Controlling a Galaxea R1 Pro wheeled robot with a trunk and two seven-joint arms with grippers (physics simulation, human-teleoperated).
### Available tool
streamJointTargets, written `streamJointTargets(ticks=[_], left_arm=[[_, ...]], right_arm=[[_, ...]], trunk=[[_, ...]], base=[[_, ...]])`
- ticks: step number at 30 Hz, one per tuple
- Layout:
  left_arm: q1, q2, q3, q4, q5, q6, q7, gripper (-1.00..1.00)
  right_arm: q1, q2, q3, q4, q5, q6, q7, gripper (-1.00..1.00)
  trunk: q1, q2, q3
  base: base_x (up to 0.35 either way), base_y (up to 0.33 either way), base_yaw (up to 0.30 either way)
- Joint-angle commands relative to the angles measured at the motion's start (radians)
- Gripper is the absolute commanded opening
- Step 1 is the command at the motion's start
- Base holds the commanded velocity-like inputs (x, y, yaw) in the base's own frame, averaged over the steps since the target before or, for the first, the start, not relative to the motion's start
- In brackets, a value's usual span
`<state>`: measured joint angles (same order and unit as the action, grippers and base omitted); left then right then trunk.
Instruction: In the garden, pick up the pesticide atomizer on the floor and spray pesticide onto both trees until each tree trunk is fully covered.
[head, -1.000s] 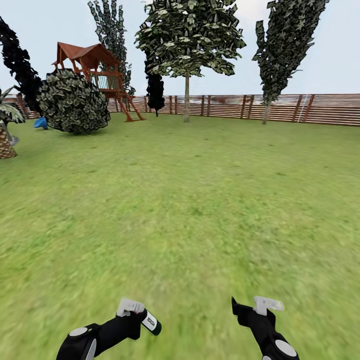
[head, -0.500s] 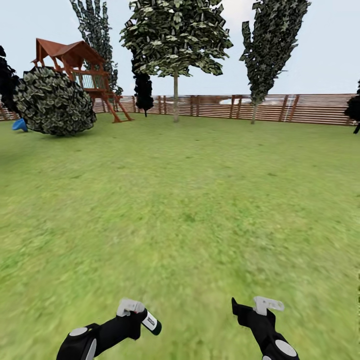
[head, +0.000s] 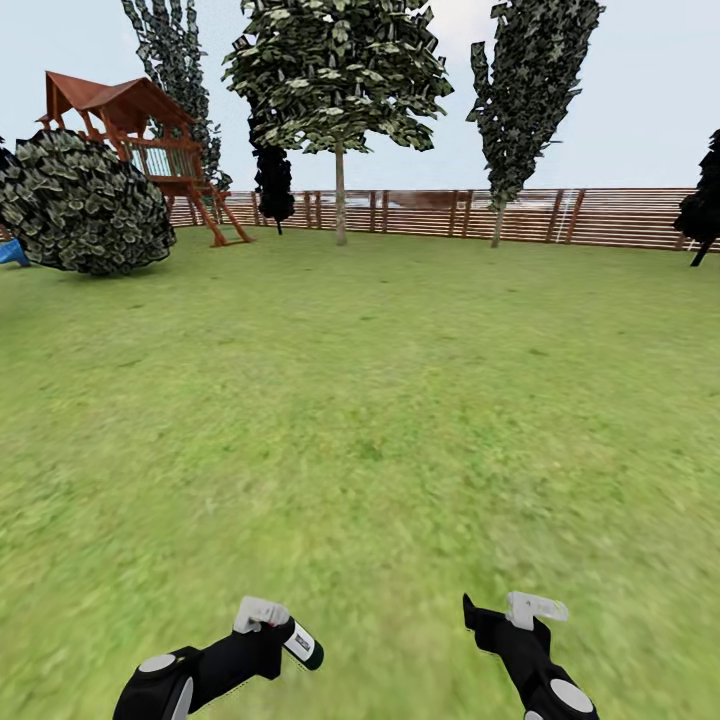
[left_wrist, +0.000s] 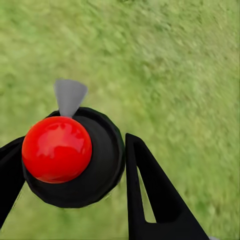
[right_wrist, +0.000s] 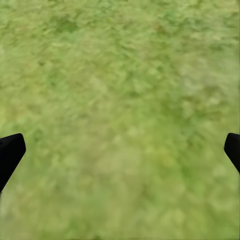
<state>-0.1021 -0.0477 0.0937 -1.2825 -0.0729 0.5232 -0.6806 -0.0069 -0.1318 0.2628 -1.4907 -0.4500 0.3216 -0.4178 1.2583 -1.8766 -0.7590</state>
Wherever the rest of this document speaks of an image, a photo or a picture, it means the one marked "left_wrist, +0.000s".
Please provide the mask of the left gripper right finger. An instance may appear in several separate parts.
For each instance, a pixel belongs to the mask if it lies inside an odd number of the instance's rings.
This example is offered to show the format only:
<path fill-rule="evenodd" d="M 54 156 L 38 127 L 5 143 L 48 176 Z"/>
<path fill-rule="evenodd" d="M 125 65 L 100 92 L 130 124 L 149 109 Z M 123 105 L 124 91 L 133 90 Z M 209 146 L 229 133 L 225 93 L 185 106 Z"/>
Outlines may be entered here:
<path fill-rule="evenodd" d="M 125 134 L 129 240 L 210 240 L 145 142 Z M 145 220 L 140 171 L 156 223 Z"/>

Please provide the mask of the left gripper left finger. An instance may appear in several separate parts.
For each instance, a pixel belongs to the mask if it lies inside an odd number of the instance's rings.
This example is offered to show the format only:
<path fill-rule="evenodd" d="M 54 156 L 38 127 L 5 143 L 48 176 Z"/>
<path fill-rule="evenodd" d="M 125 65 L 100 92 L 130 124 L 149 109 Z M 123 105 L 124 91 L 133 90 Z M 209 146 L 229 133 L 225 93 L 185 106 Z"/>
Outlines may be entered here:
<path fill-rule="evenodd" d="M 24 139 L 19 137 L 0 148 L 0 229 L 26 181 L 22 166 Z"/>

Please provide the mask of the pesticide atomizer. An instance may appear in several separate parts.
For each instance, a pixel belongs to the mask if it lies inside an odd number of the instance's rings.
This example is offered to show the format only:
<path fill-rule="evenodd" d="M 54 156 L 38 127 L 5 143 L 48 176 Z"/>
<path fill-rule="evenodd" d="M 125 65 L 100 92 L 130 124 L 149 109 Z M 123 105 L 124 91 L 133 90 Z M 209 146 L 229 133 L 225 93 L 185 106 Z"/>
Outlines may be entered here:
<path fill-rule="evenodd" d="M 62 78 L 53 88 L 59 109 L 25 135 L 23 176 L 33 193 L 55 207 L 98 203 L 124 171 L 120 129 L 104 113 L 80 107 L 89 92 L 84 83 Z"/>

